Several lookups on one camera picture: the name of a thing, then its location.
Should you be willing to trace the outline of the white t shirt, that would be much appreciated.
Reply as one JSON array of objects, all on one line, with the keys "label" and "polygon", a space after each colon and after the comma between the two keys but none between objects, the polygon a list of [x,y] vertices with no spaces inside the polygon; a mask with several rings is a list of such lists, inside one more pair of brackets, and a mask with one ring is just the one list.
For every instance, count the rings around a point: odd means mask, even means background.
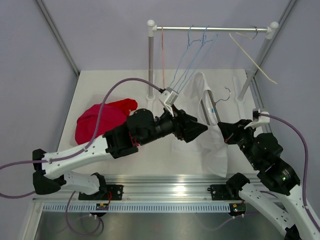
[{"label": "white t shirt", "polygon": [[228,147],[218,127],[216,111],[210,99],[211,93],[212,90],[202,72],[198,72],[181,91],[175,106],[196,117],[199,123],[208,127],[208,130],[189,143],[172,140],[171,150],[192,157],[199,156],[203,170],[225,177],[228,172]]}]

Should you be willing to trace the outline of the crimson t shirt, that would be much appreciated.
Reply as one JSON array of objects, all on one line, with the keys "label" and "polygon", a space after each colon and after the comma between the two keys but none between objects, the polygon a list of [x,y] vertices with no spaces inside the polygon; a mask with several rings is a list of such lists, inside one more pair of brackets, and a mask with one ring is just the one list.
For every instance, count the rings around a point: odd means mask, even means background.
[{"label": "crimson t shirt", "polygon": [[[74,138],[78,145],[87,143],[92,139],[96,129],[100,107],[101,104],[93,105],[77,119]],[[127,116],[120,108],[104,104],[96,137],[122,125],[126,121],[126,118]]]}]

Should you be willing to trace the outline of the light blue wire hanger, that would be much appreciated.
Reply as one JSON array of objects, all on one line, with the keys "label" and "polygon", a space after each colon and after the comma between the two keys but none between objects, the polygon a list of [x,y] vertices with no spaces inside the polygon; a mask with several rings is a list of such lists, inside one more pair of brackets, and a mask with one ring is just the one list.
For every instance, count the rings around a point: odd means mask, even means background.
[{"label": "light blue wire hanger", "polygon": [[205,45],[206,34],[205,30],[202,32],[202,36],[200,38],[191,38],[191,31],[193,29],[193,25],[188,28],[186,37],[186,45],[183,50],[183,53],[178,61],[177,67],[174,71],[172,81],[170,82],[170,87],[174,90],[177,90],[179,93],[182,90],[182,85],[186,81],[191,67],[196,61],[198,55],[200,54],[203,46]]}]

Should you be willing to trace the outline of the pink wire hanger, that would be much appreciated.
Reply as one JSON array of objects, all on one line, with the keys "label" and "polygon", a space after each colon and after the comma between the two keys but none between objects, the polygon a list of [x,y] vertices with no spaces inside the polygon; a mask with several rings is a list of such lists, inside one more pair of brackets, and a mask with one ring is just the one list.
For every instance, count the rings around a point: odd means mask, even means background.
[{"label": "pink wire hanger", "polygon": [[162,66],[162,85],[163,88],[166,86],[165,77],[165,51],[164,51],[164,26],[161,25],[161,66]]}]

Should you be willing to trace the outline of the red t shirt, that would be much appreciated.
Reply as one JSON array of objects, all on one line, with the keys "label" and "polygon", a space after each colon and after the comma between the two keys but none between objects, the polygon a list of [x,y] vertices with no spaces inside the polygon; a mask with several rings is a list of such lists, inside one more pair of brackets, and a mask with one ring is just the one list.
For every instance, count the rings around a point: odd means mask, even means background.
[{"label": "red t shirt", "polygon": [[138,103],[134,99],[130,98],[110,102],[107,105],[119,108],[126,116],[129,116],[131,112],[138,108]]}]

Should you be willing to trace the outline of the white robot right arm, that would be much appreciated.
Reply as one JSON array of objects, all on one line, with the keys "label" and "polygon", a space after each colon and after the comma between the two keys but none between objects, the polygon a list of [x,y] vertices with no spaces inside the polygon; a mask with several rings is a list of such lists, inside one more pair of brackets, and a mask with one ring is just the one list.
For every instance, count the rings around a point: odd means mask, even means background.
[{"label": "white robot right arm", "polygon": [[218,122],[223,140],[237,145],[255,171],[260,182],[283,204],[280,208],[250,180],[236,173],[226,182],[226,193],[252,205],[268,219],[286,240],[318,240],[320,220],[308,206],[303,185],[295,170],[281,159],[283,148],[272,133],[254,136],[251,120],[236,123]]}]

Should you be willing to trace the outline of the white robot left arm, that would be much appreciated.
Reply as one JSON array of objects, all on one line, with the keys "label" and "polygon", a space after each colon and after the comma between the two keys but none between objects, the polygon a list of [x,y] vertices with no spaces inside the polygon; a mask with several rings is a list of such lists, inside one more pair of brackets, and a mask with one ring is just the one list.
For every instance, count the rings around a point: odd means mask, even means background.
[{"label": "white robot left arm", "polygon": [[108,193],[104,176],[98,173],[80,174],[74,172],[75,169],[135,154],[139,146],[170,134],[189,143],[207,130],[207,125],[184,110],[174,109],[173,113],[165,110],[157,117],[150,110],[138,109],[122,125],[93,141],[60,152],[34,150],[32,183],[35,193],[49,195],[70,190],[79,192],[82,200],[101,200]]}]

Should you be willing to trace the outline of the metal clothes rack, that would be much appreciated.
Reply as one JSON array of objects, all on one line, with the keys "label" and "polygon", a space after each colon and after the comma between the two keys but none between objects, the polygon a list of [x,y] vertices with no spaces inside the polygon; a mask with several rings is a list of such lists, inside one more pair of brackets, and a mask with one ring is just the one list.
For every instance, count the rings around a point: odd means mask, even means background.
[{"label": "metal clothes rack", "polygon": [[254,32],[256,35],[259,33],[265,33],[264,41],[259,49],[259,53],[254,60],[245,50],[242,46],[240,46],[239,43],[236,43],[237,46],[240,48],[240,50],[250,59],[252,62],[252,68],[249,71],[247,75],[247,79],[245,83],[243,84],[243,87],[240,88],[240,82],[239,80],[234,77],[232,79],[234,90],[235,90],[235,105],[237,106],[238,115],[241,118],[245,117],[245,94],[247,90],[249,89],[249,86],[251,82],[254,80],[254,76],[257,72],[261,72],[269,81],[272,83],[275,83],[274,80],[272,80],[262,69],[261,65],[263,63],[264,58],[267,56],[268,51],[271,49],[271,46],[276,39],[276,36],[278,34],[278,31],[280,30],[280,24],[278,22],[272,22],[268,27],[266,28],[258,28],[255,26],[247,27],[247,28],[232,28],[232,27],[200,27],[200,26],[158,26],[154,20],[150,19],[147,21],[147,32],[148,32],[148,81],[150,83],[154,82],[154,35],[155,32],[161,31],[187,31],[187,32],[227,32],[229,35],[232,33],[236,33],[244,38],[246,38],[246,35],[243,35],[243,33],[251,33]]}]

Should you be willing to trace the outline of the black right mount plate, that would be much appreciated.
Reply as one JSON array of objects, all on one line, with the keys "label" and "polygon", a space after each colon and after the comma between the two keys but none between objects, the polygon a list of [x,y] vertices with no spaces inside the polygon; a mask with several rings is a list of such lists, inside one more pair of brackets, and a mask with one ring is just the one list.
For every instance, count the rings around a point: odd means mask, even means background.
[{"label": "black right mount plate", "polygon": [[244,184],[212,184],[207,188],[207,191],[211,195],[211,199],[214,201],[242,201],[239,192],[243,190],[244,185],[249,184],[245,182]]}]

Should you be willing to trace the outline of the black mount plate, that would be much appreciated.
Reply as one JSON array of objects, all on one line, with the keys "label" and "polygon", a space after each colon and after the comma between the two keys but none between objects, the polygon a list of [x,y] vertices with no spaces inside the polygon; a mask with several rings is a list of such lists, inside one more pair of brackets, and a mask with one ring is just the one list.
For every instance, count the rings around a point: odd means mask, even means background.
[{"label": "black mount plate", "polygon": [[121,201],[123,198],[124,186],[122,184],[107,184],[99,188],[98,192],[87,195],[85,193],[79,193],[78,200],[81,201]]},{"label": "black mount plate", "polygon": [[243,190],[244,185],[249,184],[245,182],[244,184],[212,184],[207,188],[207,191],[211,195],[211,199],[214,201],[242,201],[239,192]]}]

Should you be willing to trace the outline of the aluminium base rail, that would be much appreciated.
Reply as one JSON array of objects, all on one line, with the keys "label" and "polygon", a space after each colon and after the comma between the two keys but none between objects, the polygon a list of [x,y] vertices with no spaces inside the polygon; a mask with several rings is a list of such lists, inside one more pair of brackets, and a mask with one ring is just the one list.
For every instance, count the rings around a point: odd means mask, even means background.
[{"label": "aluminium base rail", "polygon": [[240,185],[246,182],[261,184],[259,179],[249,179],[241,173],[236,173],[229,178],[213,178],[210,176],[179,175],[175,177],[105,177],[93,173],[78,174],[66,173],[56,179],[48,179],[41,174],[33,176],[33,199],[39,198],[65,198],[67,194],[76,192],[92,195],[99,188],[107,184],[123,185],[122,200],[134,202],[170,202],[174,200],[212,200],[207,191],[210,185],[232,184]]}]

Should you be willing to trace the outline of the black left mount plate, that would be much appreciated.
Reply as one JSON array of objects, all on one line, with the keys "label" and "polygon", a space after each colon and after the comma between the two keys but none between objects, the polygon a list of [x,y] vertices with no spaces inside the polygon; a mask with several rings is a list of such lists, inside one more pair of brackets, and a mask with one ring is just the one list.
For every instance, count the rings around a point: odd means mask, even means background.
[{"label": "black left mount plate", "polygon": [[81,201],[121,201],[123,198],[124,186],[122,184],[107,184],[99,188],[98,192],[87,195],[85,193],[79,193],[78,200]]}]

